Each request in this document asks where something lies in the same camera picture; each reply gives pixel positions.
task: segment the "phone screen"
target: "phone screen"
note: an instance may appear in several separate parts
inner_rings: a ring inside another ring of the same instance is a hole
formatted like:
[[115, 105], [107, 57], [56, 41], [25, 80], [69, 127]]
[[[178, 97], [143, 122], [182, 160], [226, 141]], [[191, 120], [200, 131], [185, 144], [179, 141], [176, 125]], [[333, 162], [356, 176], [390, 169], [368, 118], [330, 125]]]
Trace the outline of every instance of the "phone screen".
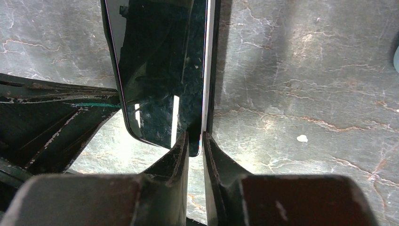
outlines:
[[105, 34], [129, 133], [199, 152], [206, 0], [103, 0]]

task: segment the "marble surface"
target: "marble surface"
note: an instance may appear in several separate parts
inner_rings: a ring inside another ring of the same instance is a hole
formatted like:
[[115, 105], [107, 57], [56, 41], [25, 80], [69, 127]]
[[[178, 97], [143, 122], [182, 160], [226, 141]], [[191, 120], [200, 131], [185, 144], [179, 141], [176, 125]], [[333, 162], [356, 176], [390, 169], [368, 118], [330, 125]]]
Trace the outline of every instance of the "marble surface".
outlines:
[[[115, 87], [98, 1], [0, 1], [0, 71]], [[214, 138], [253, 173], [341, 174], [380, 225], [399, 225], [397, 0], [226, 0]], [[137, 173], [166, 153], [121, 113], [73, 169]], [[206, 221], [202, 158], [190, 158], [188, 217]]]

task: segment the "white speck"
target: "white speck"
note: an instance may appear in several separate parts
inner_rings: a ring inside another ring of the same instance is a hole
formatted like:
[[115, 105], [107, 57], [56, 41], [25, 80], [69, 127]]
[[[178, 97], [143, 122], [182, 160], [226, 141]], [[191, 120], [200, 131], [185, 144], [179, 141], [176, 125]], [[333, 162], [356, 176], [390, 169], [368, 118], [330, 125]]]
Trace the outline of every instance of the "white speck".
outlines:
[[306, 135], [300, 135], [296, 138], [299, 142], [308, 142]]
[[288, 221], [286, 209], [285, 209], [285, 208], [283, 207], [283, 205], [281, 205], [281, 203], [280, 203], [279, 201], [277, 201], [277, 200], [276, 200], [276, 207], [277, 207], [277, 209], [279, 209], [280, 216], [283, 218], [283, 220]]

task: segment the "dark plastic part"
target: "dark plastic part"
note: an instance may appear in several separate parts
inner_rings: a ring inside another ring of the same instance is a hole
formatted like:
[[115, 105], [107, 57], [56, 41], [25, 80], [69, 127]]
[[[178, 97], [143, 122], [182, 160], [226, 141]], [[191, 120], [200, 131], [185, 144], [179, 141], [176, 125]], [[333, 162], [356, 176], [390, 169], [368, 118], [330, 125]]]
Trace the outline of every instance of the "dark plastic part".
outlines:
[[206, 226], [205, 224], [202, 224], [198, 221], [195, 221], [193, 219], [187, 218], [186, 219], [186, 226]]
[[65, 172], [119, 109], [114, 89], [0, 73], [0, 157], [32, 174]]
[[183, 133], [138, 175], [32, 178], [18, 191], [1, 225], [184, 226], [187, 174], [188, 134]]
[[26, 180], [32, 177], [32, 174], [22, 168], [0, 159], [0, 182], [14, 188], [19, 188]]
[[209, 226], [378, 225], [351, 179], [252, 175], [203, 137]]

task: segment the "green marking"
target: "green marking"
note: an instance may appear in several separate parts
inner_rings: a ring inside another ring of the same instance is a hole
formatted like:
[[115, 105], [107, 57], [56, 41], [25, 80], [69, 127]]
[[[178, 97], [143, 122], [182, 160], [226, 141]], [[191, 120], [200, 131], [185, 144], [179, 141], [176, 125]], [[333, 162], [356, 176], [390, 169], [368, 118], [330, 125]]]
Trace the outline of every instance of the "green marking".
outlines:
[[105, 104], [105, 103], [75, 103], [75, 104], [69, 104], [73, 105], [76, 107], [116, 107], [120, 108], [120, 105], [111, 105], [111, 104]]

